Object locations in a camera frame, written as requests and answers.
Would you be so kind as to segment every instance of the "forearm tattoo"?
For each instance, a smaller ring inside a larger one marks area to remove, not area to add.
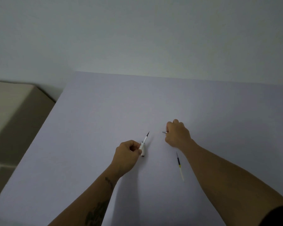
[[[111,190],[114,189],[112,182],[109,178],[105,177],[105,180],[111,186]],[[93,212],[89,212],[85,219],[85,225],[87,226],[100,226],[102,225],[107,207],[109,205],[110,198],[104,202],[99,202],[94,208]]]

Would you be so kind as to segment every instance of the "person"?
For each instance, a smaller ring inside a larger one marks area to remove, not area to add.
[[[200,147],[182,122],[168,122],[166,131],[165,141],[186,156],[226,225],[283,225],[283,196],[241,167]],[[121,143],[108,168],[49,226],[101,225],[113,188],[141,154],[139,146],[133,140]]]

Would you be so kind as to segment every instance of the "person's left hand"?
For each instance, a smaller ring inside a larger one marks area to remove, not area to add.
[[[119,176],[123,176],[125,173],[129,172],[137,162],[140,154],[139,150],[140,143],[129,140],[122,142],[115,150],[111,166],[117,170]]]

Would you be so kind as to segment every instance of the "white tabletop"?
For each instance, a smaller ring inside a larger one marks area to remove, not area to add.
[[[283,195],[283,86],[79,72],[0,195],[0,218],[47,225],[126,140],[146,156],[117,184],[103,225],[224,225],[181,152],[164,141],[184,122],[201,146]]]

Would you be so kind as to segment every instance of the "sleeve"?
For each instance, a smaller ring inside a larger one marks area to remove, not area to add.
[[[283,226],[283,206],[270,211],[261,221],[259,226],[279,225]]]

